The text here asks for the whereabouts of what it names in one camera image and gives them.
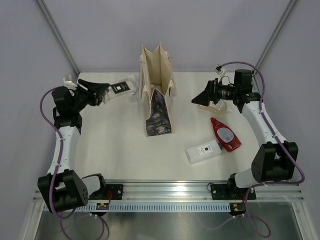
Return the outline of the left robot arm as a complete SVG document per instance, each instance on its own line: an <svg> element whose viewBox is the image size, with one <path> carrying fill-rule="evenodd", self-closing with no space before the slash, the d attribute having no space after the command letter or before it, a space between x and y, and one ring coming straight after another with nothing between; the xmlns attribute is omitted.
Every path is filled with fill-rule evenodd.
<svg viewBox="0 0 320 240"><path fill-rule="evenodd" d="M47 174L37 180L37 187L49 211L59 218L61 212L86 206L91 197L103 199L109 193L100 173L80 178L74 170L77 144L82 132L81 111L86 106L99 106L108 95L109 83L94 83L79 79L64 82L48 90L55 104L53 121L44 120L54 129L56 143Z"/></svg>

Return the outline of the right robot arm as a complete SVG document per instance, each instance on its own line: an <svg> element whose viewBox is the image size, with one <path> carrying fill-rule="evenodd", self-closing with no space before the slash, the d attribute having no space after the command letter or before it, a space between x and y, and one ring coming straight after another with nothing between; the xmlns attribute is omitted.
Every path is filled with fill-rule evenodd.
<svg viewBox="0 0 320 240"><path fill-rule="evenodd" d="M208 107L220 100L232 101L251 126L259 149L249 169L233 173L226 184L211 184L213 200L256 199L254 185L287 183L292 179L299 148L288 142L271 121L258 92L253 92L252 72L237 69L232 83L224 85L226 72L221 66L218 77L208 81L205 89L192 99L193 104Z"/></svg>

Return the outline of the clear square bottle black cap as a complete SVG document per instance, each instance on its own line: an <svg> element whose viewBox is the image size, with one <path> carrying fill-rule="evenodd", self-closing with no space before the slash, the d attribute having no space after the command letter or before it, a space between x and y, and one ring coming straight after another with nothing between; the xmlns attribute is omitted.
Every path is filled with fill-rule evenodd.
<svg viewBox="0 0 320 240"><path fill-rule="evenodd" d="M107 96L105 97L106 104L122 99L130 101L130 97L133 94L138 96L138 90L135 76L133 74L128 75L126 79L110 85Z"/></svg>

